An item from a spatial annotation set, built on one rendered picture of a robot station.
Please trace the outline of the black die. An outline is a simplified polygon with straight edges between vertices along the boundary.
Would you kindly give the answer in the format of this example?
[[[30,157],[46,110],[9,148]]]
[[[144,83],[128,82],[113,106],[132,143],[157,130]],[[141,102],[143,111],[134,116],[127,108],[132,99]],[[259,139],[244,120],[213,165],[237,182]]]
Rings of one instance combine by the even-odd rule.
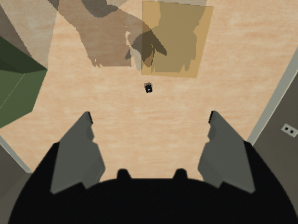
[[[152,92],[152,85],[146,85],[145,89],[146,89],[146,93]]]

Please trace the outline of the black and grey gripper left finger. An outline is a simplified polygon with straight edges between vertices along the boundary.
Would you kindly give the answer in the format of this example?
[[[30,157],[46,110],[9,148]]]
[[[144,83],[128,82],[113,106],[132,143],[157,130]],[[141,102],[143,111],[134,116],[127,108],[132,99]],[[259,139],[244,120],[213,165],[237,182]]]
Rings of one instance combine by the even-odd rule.
[[[100,182],[106,168],[92,124],[86,111],[53,143],[20,192],[8,224],[52,224],[75,197]]]

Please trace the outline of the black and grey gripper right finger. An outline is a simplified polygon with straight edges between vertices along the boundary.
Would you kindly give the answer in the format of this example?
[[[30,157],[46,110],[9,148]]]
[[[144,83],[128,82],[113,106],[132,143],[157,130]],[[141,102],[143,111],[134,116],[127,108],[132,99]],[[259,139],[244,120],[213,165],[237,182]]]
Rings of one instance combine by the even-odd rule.
[[[203,181],[235,200],[256,224],[298,224],[296,211],[276,176],[251,143],[214,111],[208,122],[210,141],[198,164]]]

